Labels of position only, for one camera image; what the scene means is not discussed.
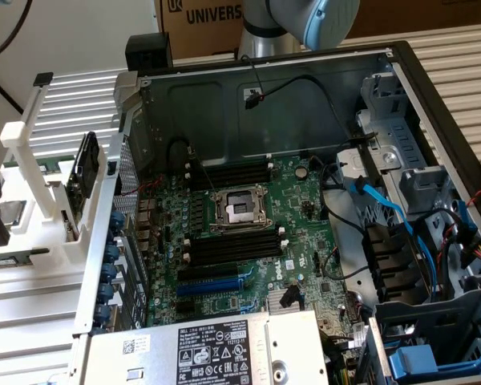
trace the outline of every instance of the sticker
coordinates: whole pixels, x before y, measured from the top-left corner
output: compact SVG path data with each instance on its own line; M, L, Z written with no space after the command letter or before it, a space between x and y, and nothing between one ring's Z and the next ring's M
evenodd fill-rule
M248 322L178 330L176 385L250 385Z
M126 339L123 341L123 354L131 355L133 353L147 353L150 351L150 335L138 335L134 339Z
M259 94L261 94L262 90L261 90L260 87L245 88L244 89L244 101L248 100L248 97L253 95L255 92L258 92Z
M353 325L353 341L349 341L348 347L350 349L355 349L357 347L362 347L366 340L368 326L365 326L363 322L358 322Z
M285 261L285 268L287 270L294 270L294 261L292 259Z

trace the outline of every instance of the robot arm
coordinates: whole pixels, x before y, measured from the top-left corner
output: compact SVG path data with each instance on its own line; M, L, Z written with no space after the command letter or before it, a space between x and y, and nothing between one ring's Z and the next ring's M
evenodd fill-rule
M245 0L240 55L283 55L336 47L349 32L360 0Z

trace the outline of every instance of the warning label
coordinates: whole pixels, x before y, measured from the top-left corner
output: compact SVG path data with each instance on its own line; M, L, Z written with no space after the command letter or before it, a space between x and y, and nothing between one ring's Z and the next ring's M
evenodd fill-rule
M252 383L248 322L178 330L177 385Z

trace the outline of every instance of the cardboard box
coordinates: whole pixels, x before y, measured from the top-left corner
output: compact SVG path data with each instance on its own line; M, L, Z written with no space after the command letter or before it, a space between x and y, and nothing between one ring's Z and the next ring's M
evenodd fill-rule
M242 0L154 1L159 30L169 33L174 59L234 52L239 47Z
M348 38L481 23L481 0L361 0Z
M169 32L174 59L232 52L239 47L243 0L154 1L161 16L159 30ZM348 38L480 23L481 0L361 0Z

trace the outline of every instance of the circuit board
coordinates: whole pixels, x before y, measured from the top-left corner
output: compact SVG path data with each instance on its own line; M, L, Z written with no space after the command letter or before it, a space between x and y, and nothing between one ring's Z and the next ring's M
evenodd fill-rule
M271 292L285 292L289 285L297 284L304 294L305 308L315 310L319 326L327 334L347 335L350 332L347 315L339 315L339 306L346 305L343 283L323 277L317 269L317 260L322 264L335 246L329 221L320 220L318 172L306 170L306 178L297 178L296 169L308 167L308 160L300 160L299 156L276 158L272 162L271 181L258 187L268 190L264 200L267 217L272 219L271 226L284 227L289 243L281 256L238 262L239 273L249 274L242 291L193 297L176 295L177 271L186 268L182 262L184 234L220 237L210 231L215 219L212 188L191 192L184 180L173 177L163 178L156 189L143 192L141 209L161 207L164 228L171 234L164 238L162 253L153 236L149 241L139 240L143 249L148 249L147 266L152 284L147 326L262 311L266 309ZM196 202L203 206L198 226L192 214ZM327 268L332 274L342 273L334 262ZM195 313L179 314L175 304L189 299L194 302Z

